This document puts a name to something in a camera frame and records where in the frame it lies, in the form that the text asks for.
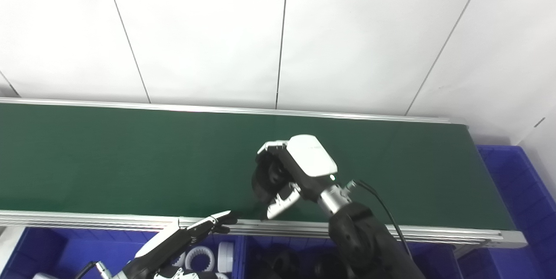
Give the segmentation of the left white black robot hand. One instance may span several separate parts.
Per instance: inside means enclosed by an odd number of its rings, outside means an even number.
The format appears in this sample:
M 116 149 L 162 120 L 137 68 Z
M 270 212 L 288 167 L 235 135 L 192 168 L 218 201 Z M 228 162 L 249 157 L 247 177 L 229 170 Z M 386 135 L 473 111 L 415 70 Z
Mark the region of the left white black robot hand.
M 228 234 L 238 223 L 235 210 L 212 214 L 188 227 L 171 224 L 151 238 L 117 275 L 117 279 L 192 279 L 195 274 L 174 266 L 179 255 L 214 233 Z

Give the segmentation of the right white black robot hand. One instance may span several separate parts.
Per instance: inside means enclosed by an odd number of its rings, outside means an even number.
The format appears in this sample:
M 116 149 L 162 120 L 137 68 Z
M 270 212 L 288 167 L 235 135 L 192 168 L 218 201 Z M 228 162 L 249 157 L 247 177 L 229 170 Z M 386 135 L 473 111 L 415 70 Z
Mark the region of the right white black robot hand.
M 255 162 L 252 189 L 266 206 L 262 220 L 275 219 L 299 199 L 323 204 L 338 172 L 321 142 L 308 134 L 264 143 Z

